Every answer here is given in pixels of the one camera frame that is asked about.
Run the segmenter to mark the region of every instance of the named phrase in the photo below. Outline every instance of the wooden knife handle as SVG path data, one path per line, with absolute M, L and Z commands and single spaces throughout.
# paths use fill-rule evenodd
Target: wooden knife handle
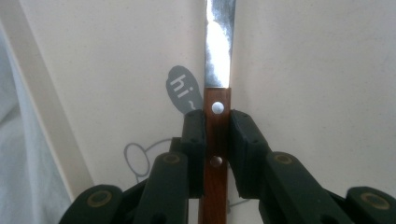
M 200 201 L 198 218 L 200 224 L 225 224 L 227 222 L 227 148 L 230 107 L 230 88 L 205 88 L 204 113 L 207 149 L 205 154 L 205 192 Z

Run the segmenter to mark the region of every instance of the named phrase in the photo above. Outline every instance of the metal rivet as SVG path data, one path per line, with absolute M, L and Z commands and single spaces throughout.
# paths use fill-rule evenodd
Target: metal rivet
M 222 158 L 221 158 L 221 157 L 214 156 L 214 157 L 212 157 L 212 159 L 210 159 L 210 164 L 211 164 L 213 167 L 218 168 L 218 167 L 220 167 L 221 164 L 222 164 Z
M 221 114 L 224 111 L 224 105 L 221 102 L 215 102 L 212 105 L 212 111 L 215 114 Z
M 163 157 L 163 161 L 170 164 L 175 164 L 180 162 L 180 157 L 175 154 L 168 154 Z
M 87 200 L 90 207 L 101 207 L 111 201 L 112 194 L 108 190 L 98 190 Z
M 365 192 L 361 195 L 361 199 L 365 202 L 370 204 L 372 207 L 380 210 L 388 210 L 390 209 L 390 204 L 388 203 L 387 200 L 382 198 L 381 196 L 378 196 L 376 194 L 373 194 L 372 192 Z
M 293 162 L 293 160 L 291 159 L 291 157 L 289 157 L 289 156 L 287 156 L 287 155 L 285 155 L 285 154 L 276 155 L 276 156 L 274 157 L 274 159 L 275 159 L 277 162 L 280 162 L 280 163 L 283 163 L 283 164 L 291 164 L 291 163 Z

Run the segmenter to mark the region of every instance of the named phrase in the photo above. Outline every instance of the steel blade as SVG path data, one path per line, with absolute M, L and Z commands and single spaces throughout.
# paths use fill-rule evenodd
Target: steel blade
M 207 0 L 205 87 L 228 88 L 233 49 L 235 0 Z

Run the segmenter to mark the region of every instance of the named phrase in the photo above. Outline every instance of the white fabric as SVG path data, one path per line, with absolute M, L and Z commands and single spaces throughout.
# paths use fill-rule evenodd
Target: white fabric
M 0 39 L 0 223 L 58 223 L 70 200 Z

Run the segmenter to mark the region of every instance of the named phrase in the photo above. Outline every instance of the knife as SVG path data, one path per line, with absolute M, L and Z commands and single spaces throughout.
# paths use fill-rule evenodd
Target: knife
M 204 197 L 199 223 L 227 222 L 227 147 L 231 108 L 230 69 L 234 0 L 206 0 L 205 90 L 206 130 Z

